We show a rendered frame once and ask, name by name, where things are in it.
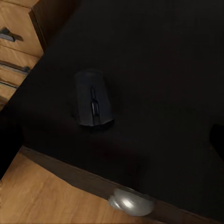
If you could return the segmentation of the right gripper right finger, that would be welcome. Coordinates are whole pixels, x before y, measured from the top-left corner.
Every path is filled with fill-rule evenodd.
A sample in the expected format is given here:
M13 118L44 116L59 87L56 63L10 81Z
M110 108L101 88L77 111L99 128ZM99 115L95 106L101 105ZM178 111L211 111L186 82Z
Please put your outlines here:
M224 126L213 124L209 141L224 162Z

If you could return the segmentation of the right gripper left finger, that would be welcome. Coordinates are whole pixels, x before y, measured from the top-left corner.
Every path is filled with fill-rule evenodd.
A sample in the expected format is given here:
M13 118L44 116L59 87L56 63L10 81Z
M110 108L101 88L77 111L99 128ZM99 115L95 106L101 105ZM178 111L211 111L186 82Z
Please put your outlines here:
M0 180L24 143L20 124L0 129Z

